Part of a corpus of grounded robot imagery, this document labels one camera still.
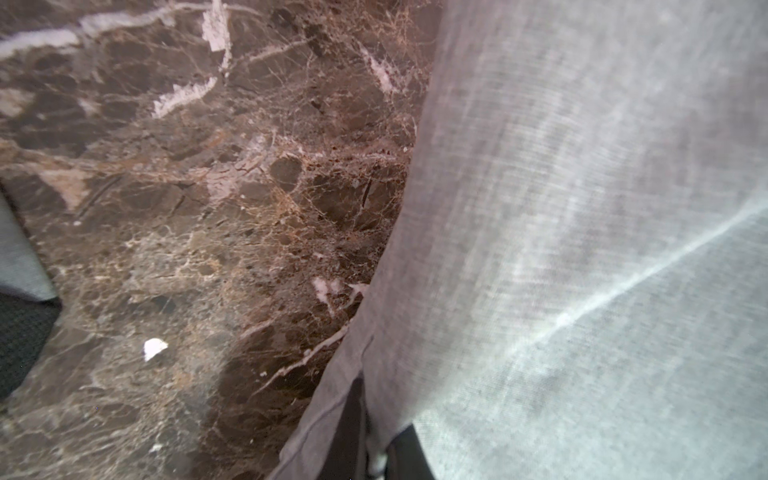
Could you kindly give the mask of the grey laptop bag with strap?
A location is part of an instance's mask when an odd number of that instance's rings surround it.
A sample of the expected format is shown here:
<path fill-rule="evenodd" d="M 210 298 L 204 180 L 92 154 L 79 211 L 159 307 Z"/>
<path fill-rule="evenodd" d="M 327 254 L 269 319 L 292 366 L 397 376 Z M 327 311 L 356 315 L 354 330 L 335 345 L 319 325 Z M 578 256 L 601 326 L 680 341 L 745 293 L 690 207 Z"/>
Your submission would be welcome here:
<path fill-rule="evenodd" d="M 400 215 L 273 472 L 767 475 L 767 5 L 448 1 Z"/>

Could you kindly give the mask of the grey laptop sleeve top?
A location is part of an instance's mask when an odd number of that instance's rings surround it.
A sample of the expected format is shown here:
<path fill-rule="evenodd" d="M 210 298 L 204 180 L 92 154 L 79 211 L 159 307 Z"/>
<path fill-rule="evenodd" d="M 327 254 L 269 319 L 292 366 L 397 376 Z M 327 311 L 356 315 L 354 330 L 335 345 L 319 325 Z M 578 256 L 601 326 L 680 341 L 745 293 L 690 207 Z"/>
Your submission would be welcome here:
<path fill-rule="evenodd" d="M 62 311 L 39 256 L 1 199 L 1 398 L 23 383 Z"/>

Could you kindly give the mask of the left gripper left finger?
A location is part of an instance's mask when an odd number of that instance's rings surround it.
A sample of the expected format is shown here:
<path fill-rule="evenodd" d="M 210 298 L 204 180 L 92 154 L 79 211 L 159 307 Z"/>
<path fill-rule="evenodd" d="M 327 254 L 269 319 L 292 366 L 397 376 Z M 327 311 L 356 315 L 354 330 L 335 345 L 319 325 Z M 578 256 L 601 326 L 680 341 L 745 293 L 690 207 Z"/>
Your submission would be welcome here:
<path fill-rule="evenodd" d="M 344 403 L 329 452 L 318 480 L 363 480 L 367 478 L 367 409 L 364 382 L 356 378 Z"/>

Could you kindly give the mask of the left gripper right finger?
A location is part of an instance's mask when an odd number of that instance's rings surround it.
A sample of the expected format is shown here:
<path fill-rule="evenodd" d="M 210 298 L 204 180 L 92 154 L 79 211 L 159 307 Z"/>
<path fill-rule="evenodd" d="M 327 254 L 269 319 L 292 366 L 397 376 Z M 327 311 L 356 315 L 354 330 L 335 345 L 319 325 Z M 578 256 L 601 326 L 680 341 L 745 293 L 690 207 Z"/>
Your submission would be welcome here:
<path fill-rule="evenodd" d="M 434 480 L 416 429 L 408 426 L 387 447 L 386 480 Z"/>

